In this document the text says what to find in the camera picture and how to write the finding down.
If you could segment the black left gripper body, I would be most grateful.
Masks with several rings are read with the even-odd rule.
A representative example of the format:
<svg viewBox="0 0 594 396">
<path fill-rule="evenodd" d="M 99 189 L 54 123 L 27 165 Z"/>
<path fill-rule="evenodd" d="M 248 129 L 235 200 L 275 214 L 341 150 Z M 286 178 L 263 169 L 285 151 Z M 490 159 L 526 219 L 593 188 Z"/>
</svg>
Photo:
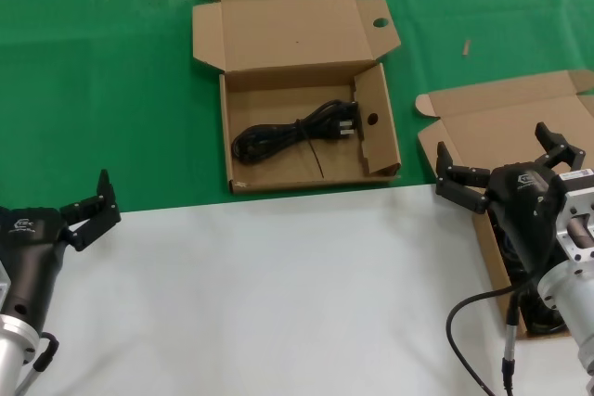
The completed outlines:
<svg viewBox="0 0 594 396">
<path fill-rule="evenodd" d="M 52 208 L 1 210 L 1 264 L 10 280 L 1 314 L 44 327 L 72 224 Z"/>
</svg>

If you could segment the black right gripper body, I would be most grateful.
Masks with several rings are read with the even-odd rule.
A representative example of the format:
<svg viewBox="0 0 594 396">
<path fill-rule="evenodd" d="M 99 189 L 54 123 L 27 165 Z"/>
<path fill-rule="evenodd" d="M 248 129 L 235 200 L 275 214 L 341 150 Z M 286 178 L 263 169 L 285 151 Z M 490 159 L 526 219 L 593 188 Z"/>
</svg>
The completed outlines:
<svg viewBox="0 0 594 396">
<path fill-rule="evenodd" d="M 552 213 L 541 205 L 554 176 L 534 162 L 508 164 L 491 172 L 485 190 L 490 210 L 528 273 L 544 274 L 559 262 Z"/>
</svg>

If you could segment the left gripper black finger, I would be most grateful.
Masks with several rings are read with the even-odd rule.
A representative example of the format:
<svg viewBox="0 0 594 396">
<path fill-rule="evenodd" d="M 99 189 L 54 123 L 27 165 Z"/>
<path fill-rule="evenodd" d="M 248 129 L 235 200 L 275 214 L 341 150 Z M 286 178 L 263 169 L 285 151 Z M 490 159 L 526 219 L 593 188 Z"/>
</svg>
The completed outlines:
<svg viewBox="0 0 594 396">
<path fill-rule="evenodd" d="M 69 244 L 76 251 L 83 251 L 99 238 L 104 236 L 121 221 L 119 207 L 110 204 L 106 208 L 91 216 L 83 225 L 74 232 L 69 233 Z"/>
<path fill-rule="evenodd" d="M 103 169 L 98 177 L 96 194 L 60 208 L 59 213 L 67 223 L 80 223 L 114 208 L 115 192 L 108 171 Z"/>
</svg>

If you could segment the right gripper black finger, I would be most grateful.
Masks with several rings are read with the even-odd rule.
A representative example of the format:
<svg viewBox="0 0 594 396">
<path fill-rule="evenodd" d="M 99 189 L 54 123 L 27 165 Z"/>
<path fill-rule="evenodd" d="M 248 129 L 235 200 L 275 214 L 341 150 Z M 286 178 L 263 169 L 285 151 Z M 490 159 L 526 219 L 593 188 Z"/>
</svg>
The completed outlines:
<svg viewBox="0 0 594 396">
<path fill-rule="evenodd" d="M 585 151 L 567 142 L 559 133 L 553 133 L 544 122 L 536 125 L 535 136 L 544 150 L 544 154 L 536 159 L 536 163 L 553 169 L 558 164 L 564 163 L 570 171 L 582 169 Z"/>
<path fill-rule="evenodd" d="M 485 213 L 489 199 L 486 189 L 491 172 L 487 169 L 455 165 L 443 141 L 437 144 L 436 194 L 476 214 Z"/>
</svg>

